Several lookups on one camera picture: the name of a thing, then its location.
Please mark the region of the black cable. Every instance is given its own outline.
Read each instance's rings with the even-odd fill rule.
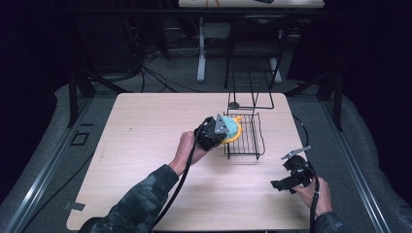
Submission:
[[[156,47],[151,47],[151,48],[146,49],[147,55],[145,55],[145,60],[149,62],[156,60],[158,52],[159,50]]]
[[[203,122],[200,125],[203,125],[206,122],[206,119],[203,120]],[[201,130],[197,130],[196,135],[194,136],[194,139],[196,139],[199,136],[199,132]],[[193,142],[193,147],[191,148],[190,154],[189,154],[189,158],[188,158],[188,162],[186,163],[186,167],[185,167],[185,171],[183,172],[182,178],[179,181],[178,186],[175,189],[175,192],[173,193],[172,197],[170,198],[169,202],[167,203],[167,205],[164,207],[163,211],[160,213],[160,215],[157,217],[157,220],[154,223],[154,227],[161,221],[161,219],[164,217],[164,215],[166,215],[167,211],[169,210],[169,208],[172,206],[173,202],[175,201],[176,197],[178,196],[180,190],[182,189],[182,186],[185,182],[186,176],[188,175],[189,172],[189,168],[191,165],[191,159],[193,158],[193,154],[194,154],[194,150],[196,149],[196,140],[194,140]]]
[[[183,37],[183,38],[179,38],[175,41],[172,41],[171,39],[169,40],[170,42],[168,43],[168,46],[182,46],[182,45],[197,45],[198,43],[198,39],[195,38],[191,38],[191,37]]]
[[[126,81],[126,80],[130,80],[131,78],[135,77],[136,75],[138,75],[141,71],[141,67],[128,72],[127,74],[121,76],[121,77],[115,77],[115,78],[104,78],[105,80],[111,82],[111,83],[117,83],[117,82],[121,82],[121,81]]]
[[[306,135],[306,143],[305,143],[305,147],[309,146],[309,134],[308,131],[306,130],[305,125],[303,124],[303,122],[295,115],[292,115],[297,121],[299,121],[300,125],[302,126],[303,130],[305,131],[305,135]]]
[[[36,218],[36,216],[43,211],[43,209],[50,203],[50,201],[69,183],[71,182],[81,171],[82,169],[86,166],[86,164],[93,158],[94,152],[87,158],[87,160],[83,163],[83,165],[76,171],[75,174],[73,174],[72,177],[67,180],[66,183],[64,183],[37,211],[36,213],[31,216],[31,218],[27,221],[27,223],[24,225],[24,228],[21,230],[21,232],[24,232],[27,227],[31,224],[31,222]]]
[[[174,82],[174,81],[171,81],[171,80],[169,80],[169,79],[166,79],[165,77],[163,77],[163,76],[160,75],[159,73],[157,73],[157,72],[155,72],[155,71],[147,68],[147,67],[144,66],[144,65],[142,66],[142,68],[143,68],[144,71],[148,72],[148,73],[151,74],[155,79],[157,79],[160,83],[162,83],[165,88],[168,88],[168,89],[170,89],[170,90],[173,91],[173,92],[179,93],[179,91],[177,91],[176,89],[174,89],[174,88],[172,88],[170,85],[168,85],[167,82],[171,82],[171,83],[173,83],[173,84],[175,84],[175,85],[177,85],[177,86],[180,86],[180,87],[182,87],[182,88],[185,88],[185,89],[188,89],[188,90],[191,90],[191,91],[194,91],[194,92],[201,92],[201,93],[202,93],[202,92],[205,92],[205,91],[202,91],[202,90],[192,89],[192,88],[189,88],[189,87],[187,87],[187,86],[184,86],[184,85],[181,85],[181,84],[179,84],[179,83],[176,83],[176,82]]]
[[[143,93],[143,91],[145,90],[145,85],[146,85],[145,72],[143,72],[143,69],[142,69],[142,88],[140,89],[140,93]]]
[[[293,163],[293,165],[298,166],[298,167],[303,167],[304,169],[309,170],[313,175],[312,179],[315,179],[315,192],[313,194],[313,200],[312,200],[312,204],[311,204],[311,207],[310,207],[310,216],[309,216],[309,219],[310,219],[310,222],[309,222],[309,224],[310,224],[310,233],[315,233],[315,228],[316,228],[316,225],[315,225],[316,206],[318,205],[319,188],[320,188],[319,178],[318,178],[318,175],[315,172],[315,169],[313,168],[313,166],[310,164],[309,161],[308,161],[307,166],[302,165],[302,164],[297,164],[297,163]]]

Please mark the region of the white desk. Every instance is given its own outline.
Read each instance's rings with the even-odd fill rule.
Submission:
[[[323,0],[275,0],[271,4],[262,3],[254,0],[179,0],[179,6],[182,8],[312,8],[320,9],[325,5]],[[204,49],[204,21],[203,17],[199,20],[199,64],[197,67],[197,81],[205,81],[206,70],[206,51]],[[276,61],[270,60],[272,69],[276,67]],[[280,74],[276,74],[275,82],[281,82]]]
[[[236,98],[249,103],[251,95],[237,93]],[[309,228],[309,209],[299,196],[270,183],[290,175],[281,156],[302,148],[286,97],[273,98],[274,110],[257,111],[265,154],[259,160],[227,159],[223,146],[213,149],[190,168],[178,197],[154,230]],[[72,210],[67,227],[77,230],[90,217],[108,214],[129,188],[173,158],[182,132],[226,111],[227,99],[227,93],[119,95],[76,199],[85,207]],[[259,101],[268,105],[263,98]]]

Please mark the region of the yellow plate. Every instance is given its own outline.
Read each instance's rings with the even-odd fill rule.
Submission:
[[[222,141],[222,144],[231,143],[231,142],[233,142],[233,141],[235,141],[236,139],[239,138],[240,134],[242,133],[242,125],[240,125],[240,123],[239,123],[239,120],[240,120],[241,118],[242,118],[242,116],[237,116],[237,117],[234,118],[234,121],[235,121],[236,124],[237,124],[237,133],[236,133],[236,135],[235,135],[233,138],[224,139],[224,140]]]

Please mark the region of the desk leg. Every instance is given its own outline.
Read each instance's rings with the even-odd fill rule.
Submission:
[[[278,64],[278,62],[276,61],[275,58],[270,58],[269,59],[270,62],[270,69],[275,70],[276,69],[276,65]],[[282,83],[282,77],[281,77],[281,73],[278,71],[275,74],[272,74],[273,76],[275,76],[275,84],[280,84]]]
[[[197,81],[199,83],[205,82],[206,71],[206,51],[205,51],[205,35],[203,32],[203,17],[199,19],[199,65],[197,67]]]

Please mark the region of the person's hand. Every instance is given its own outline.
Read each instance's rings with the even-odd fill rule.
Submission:
[[[178,148],[173,160],[169,163],[169,166],[176,172],[178,176],[181,176],[185,171],[186,164],[190,155],[190,151],[194,143],[194,133],[192,131],[184,132],[180,138]],[[196,146],[194,149],[193,157],[191,159],[191,165],[199,161],[207,151],[201,147]]]
[[[332,211],[332,202],[330,199],[330,191],[327,182],[318,177],[319,179],[319,199],[318,204],[316,205],[316,216],[320,216],[323,213]],[[312,205],[313,195],[315,193],[315,179],[312,179],[311,183],[307,186],[295,186],[292,188],[295,190],[299,196],[302,198],[303,202],[310,209]]]

